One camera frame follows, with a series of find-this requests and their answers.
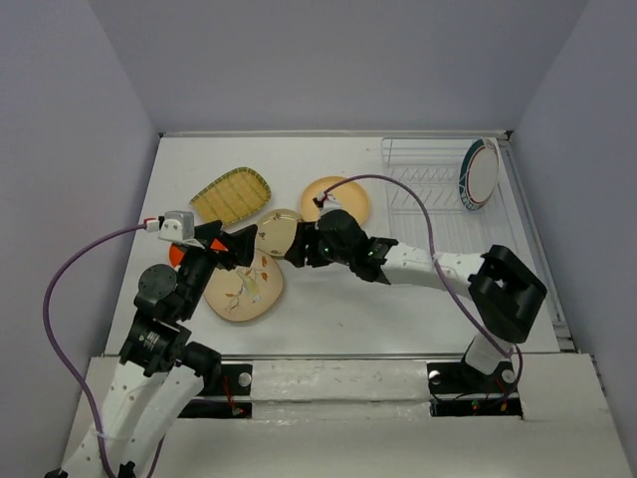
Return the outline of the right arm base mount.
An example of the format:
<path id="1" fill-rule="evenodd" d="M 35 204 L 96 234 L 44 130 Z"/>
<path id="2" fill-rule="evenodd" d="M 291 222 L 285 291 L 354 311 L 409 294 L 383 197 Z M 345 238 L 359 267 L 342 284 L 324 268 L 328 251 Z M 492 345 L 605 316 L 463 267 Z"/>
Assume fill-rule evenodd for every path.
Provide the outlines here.
<path id="1" fill-rule="evenodd" d="M 517 374 L 509 361 L 490 375 L 457 361 L 429 362 L 427 373 L 433 417 L 523 416 Z"/>

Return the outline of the small cream calligraphy plate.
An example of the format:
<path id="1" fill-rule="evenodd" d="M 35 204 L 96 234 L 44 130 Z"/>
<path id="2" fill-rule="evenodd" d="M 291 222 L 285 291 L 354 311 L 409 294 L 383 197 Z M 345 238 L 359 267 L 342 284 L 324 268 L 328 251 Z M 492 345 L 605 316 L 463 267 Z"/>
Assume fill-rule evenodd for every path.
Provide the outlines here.
<path id="1" fill-rule="evenodd" d="M 275 209 L 259 221 L 255 247 L 275 258 L 283 258 L 294 243 L 302 215 L 291 209 Z"/>

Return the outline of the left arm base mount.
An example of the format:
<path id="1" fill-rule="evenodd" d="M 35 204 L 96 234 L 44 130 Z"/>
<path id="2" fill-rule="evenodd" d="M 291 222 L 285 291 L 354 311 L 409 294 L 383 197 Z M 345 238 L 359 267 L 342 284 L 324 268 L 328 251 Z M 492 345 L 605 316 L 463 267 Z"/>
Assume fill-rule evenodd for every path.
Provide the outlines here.
<path id="1" fill-rule="evenodd" d="M 219 377 L 206 384 L 178 415 L 179 418 L 250 419 L 253 366 L 246 362 L 223 363 Z"/>

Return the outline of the white plate green rim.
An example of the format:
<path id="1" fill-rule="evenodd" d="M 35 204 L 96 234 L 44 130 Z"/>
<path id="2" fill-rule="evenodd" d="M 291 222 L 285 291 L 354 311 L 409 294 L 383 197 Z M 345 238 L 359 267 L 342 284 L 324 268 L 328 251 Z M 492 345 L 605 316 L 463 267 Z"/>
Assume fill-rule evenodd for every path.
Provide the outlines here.
<path id="1" fill-rule="evenodd" d="M 499 181 L 500 158 L 496 146 L 486 138 L 475 140 L 467 150 L 458 177 L 461 202 L 470 211 L 481 209 Z"/>

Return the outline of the peach round plate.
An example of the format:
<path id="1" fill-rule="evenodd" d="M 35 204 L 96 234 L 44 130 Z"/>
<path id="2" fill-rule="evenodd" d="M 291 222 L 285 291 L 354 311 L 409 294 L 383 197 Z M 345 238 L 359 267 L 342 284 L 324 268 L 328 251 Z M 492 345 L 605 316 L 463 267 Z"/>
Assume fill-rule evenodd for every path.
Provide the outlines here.
<path id="1" fill-rule="evenodd" d="M 313 199 L 342 180 L 342 176 L 325 176 L 307 186 L 301 197 L 301 214 L 304 221 L 316 221 L 319 218 L 319 210 L 314 205 Z M 330 194 L 346 212 L 354 217 L 359 225 L 365 224 L 370 215 L 371 204 L 362 186 L 357 182 L 349 182 L 339 186 Z"/>

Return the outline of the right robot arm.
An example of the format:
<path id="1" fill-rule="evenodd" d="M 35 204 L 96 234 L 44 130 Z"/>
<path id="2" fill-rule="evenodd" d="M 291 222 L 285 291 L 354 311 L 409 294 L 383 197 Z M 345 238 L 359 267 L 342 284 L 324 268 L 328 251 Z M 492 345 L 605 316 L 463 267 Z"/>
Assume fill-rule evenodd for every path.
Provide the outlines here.
<path id="1" fill-rule="evenodd" d="M 446 291 L 463 313 L 461 299 L 472 301 L 480 316 L 470 320 L 477 332 L 458 366 L 460 383 L 470 390 L 489 384 L 501 361 L 528 339 L 547 293 L 506 246 L 493 245 L 483 254 L 431 253 L 369 236 L 343 210 L 300 222 L 284 258 L 297 268 L 341 264 L 369 283 Z"/>

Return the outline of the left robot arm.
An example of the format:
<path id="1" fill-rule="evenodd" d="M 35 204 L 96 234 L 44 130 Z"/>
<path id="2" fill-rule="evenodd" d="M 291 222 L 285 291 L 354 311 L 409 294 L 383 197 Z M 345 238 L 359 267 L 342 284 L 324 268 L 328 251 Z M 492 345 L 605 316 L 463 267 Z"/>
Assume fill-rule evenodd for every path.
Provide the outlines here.
<path id="1" fill-rule="evenodd" d="M 124 234 L 145 231 L 181 248 L 178 267 L 155 264 L 139 277 L 135 314 L 104 401 L 97 402 L 84 376 L 63 352 L 51 324 L 51 299 L 63 274 L 82 256 Z M 218 221 L 200 226 L 184 211 L 169 211 L 115 230 L 68 259 L 43 299 L 43 324 L 54 353 L 80 385 L 93 418 L 77 450 L 52 477 L 150 477 L 165 435 L 199 393 L 214 390 L 222 375 L 216 351 L 191 341 L 183 322 L 192 318 L 216 269 L 249 266 L 258 228 L 223 230 Z"/>

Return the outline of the beige bird-pattern plate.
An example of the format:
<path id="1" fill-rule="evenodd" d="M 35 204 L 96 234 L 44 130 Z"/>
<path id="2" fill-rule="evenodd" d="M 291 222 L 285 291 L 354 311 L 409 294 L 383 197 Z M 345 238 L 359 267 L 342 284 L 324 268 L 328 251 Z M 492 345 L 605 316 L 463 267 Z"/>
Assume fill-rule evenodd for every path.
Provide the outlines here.
<path id="1" fill-rule="evenodd" d="M 212 311 L 231 323 L 255 320 L 270 310 L 283 294 L 285 279 L 278 262 L 257 250 L 248 267 L 217 269 L 203 298 Z"/>

